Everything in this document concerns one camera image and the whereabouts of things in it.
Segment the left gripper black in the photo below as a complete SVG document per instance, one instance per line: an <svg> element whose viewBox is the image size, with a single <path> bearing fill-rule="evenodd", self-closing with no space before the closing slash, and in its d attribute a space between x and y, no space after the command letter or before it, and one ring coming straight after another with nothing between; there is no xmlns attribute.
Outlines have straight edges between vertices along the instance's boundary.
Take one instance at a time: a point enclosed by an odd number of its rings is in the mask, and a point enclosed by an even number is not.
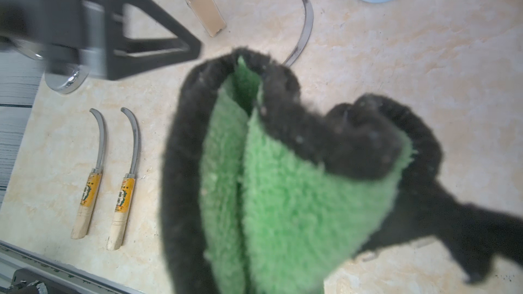
<svg viewBox="0 0 523 294"><path fill-rule="evenodd" d="M174 36L127 38L126 5ZM202 49L200 40L153 0L1 0L1 36L41 44L52 72L80 65L90 76L111 81L193 61Z"/></svg>

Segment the green microfiber rag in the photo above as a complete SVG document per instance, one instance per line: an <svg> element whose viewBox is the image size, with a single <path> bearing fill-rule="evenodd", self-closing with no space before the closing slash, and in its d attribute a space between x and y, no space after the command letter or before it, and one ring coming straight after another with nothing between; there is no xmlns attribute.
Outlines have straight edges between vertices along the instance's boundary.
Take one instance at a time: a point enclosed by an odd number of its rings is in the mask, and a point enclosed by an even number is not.
<svg viewBox="0 0 523 294"><path fill-rule="evenodd" d="M239 48L195 66L163 159L160 222L175 293L322 293L346 260L433 236L469 284L522 263L522 219L457 201L441 145L367 93L309 110L297 77Z"/></svg>

